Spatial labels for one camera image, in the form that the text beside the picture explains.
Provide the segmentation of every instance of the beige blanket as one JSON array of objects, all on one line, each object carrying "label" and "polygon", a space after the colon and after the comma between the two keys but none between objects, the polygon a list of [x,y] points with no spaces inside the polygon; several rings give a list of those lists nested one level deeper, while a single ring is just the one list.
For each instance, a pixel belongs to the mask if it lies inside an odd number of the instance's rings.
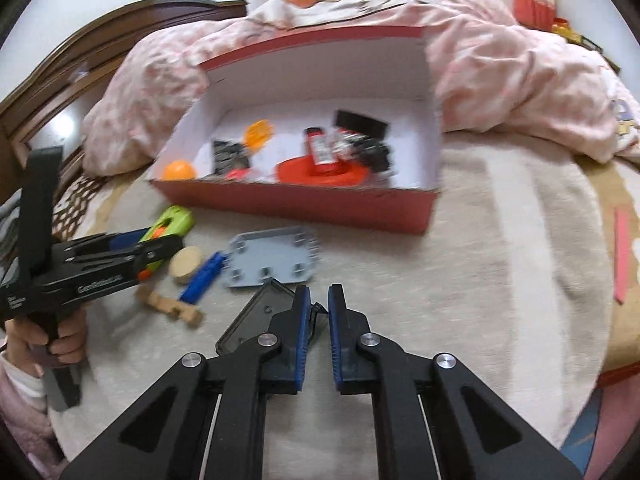
[{"label": "beige blanket", "polygon": [[[326,302],[343,283],[348,305],[372,330],[424,356],[463,360],[559,446],[600,371],[612,283],[596,197],[567,151],[530,137],[447,134],[442,195],[424,237],[317,225],[322,257],[310,287]],[[138,180],[108,227],[141,228],[167,206]],[[291,222],[194,211],[187,244],[224,250],[239,232]],[[179,289],[159,273],[158,290]],[[126,290],[89,309],[90,366],[81,406],[53,413],[74,457],[185,352],[214,355],[253,291],[215,283],[196,331],[143,308]],[[312,347],[304,391],[268,404],[264,477],[375,476],[370,402],[332,385],[328,335]]]}]

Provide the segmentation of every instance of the finger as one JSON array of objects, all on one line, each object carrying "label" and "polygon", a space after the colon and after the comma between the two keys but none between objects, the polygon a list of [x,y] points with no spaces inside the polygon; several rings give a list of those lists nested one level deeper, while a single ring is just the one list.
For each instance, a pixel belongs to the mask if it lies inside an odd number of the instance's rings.
[{"label": "finger", "polygon": [[56,339],[49,345],[49,351],[52,354],[68,354],[82,348],[86,343],[86,332],[77,332],[73,335]]},{"label": "finger", "polygon": [[84,359],[85,352],[84,347],[75,350],[73,352],[69,352],[68,354],[62,354],[58,356],[58,361],[64,363],[65,365],[73,365],[79,363]]},{"label": "finger", "polygon": [[86,332],[86,312],[84,306],[76,310],[70,317],[63,319],[58,325],[58,336],[67,337]]},{"label": "finger", "polygon": [[5,328],[9,338],[18,338],[32,345],[46,345],[49,342],[44,330],[25,317],[10,319]]}]

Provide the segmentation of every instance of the cardboard box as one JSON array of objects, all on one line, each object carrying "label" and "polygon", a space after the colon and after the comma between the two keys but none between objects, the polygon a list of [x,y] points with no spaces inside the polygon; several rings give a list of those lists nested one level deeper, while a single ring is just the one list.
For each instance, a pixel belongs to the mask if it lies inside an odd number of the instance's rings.
[{"label": "cardboard box", "polygon": [[[202,64],[209,89],[176,126],[149,176],[171,202],[390,232],[426,231],[438,188],[439,108],[431,92],[422,29],[341,27],[303,30],[242,47]],[[274,166],[304,155],[304,130],[331,128],[338,108],[389,123],[385,142],[395,174],[386,187],[281,184]],[[212,138],[240,140],[267,119],[274,136],[252,157],[263,182],[212,173]],[[160,180],[174,160],[196,180]]]}]

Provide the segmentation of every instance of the person's hand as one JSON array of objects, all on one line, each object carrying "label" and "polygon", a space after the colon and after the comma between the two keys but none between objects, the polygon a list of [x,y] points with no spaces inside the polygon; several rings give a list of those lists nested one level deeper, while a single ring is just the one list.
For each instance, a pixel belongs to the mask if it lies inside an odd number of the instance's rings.
[{"label": "person's hand", "polygon": [[[29,345],[46,345],[47,334],[25,317],[10,319],[5,324],[7,347],[4,357],[12,365],[34,377],[42,373],[29,351]],[[84,359],[86,343],[86,313],[84,307],[58,325],[58,339],[49,344],[49,352],[64,364],[79,363]]]}]

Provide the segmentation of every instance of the pink blanket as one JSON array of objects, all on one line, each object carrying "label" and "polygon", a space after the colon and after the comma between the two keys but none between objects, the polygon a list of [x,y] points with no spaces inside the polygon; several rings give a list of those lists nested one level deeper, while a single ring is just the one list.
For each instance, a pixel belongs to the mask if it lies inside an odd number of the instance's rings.
[{"label": "pink blanket", "polygon": [[528,134],[599,162],[635,154],[640,107],[604,60],[519,26],[500,0],[271,0],[246,18],[179,25],[140,41],[84,119],[84,169],[111,175],[151,162],[207,89],[201,62],[303,27],[345,24],[424,29],[446,132]]}]

